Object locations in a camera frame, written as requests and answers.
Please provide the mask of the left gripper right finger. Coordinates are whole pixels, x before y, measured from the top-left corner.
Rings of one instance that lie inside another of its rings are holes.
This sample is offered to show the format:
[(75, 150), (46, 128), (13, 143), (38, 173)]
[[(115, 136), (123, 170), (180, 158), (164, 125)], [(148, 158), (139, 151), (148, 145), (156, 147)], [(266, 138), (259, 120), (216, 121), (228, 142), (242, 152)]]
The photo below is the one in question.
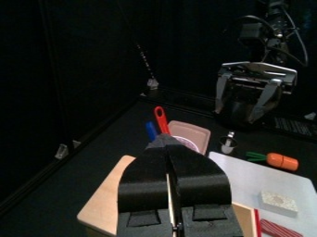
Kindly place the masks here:
[(176, 237), (243, 237), (223, 170), (171, 136), (164, 151)]

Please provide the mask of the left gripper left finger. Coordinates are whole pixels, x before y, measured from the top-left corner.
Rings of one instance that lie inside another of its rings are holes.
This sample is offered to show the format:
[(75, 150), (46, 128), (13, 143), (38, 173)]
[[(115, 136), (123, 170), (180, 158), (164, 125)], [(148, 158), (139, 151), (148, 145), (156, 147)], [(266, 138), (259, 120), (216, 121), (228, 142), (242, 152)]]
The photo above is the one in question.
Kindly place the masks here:
[(127, 166), (117, 187), (116, 237), (172, 237), (166, 178), (168, 135), (159, 135)]

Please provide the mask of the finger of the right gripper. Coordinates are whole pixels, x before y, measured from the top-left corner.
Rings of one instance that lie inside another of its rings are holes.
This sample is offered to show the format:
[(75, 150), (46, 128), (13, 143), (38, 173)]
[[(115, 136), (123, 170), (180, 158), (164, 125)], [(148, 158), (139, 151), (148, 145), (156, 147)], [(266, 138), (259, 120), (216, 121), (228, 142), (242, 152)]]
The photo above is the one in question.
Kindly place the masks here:
[(224, 90), (230, 80), (231, 74), (223, 73), (218, 76), (216, 88), (215, 88), (215, 113), (219, 114), (224, 107)]
[(250, 123), (254, 123), (278, 104), (278, 100), (282, 94), (281, 83), (282, 80), (271, 79), (264, 85), (258, 101), (247, 118), (247, 121)]

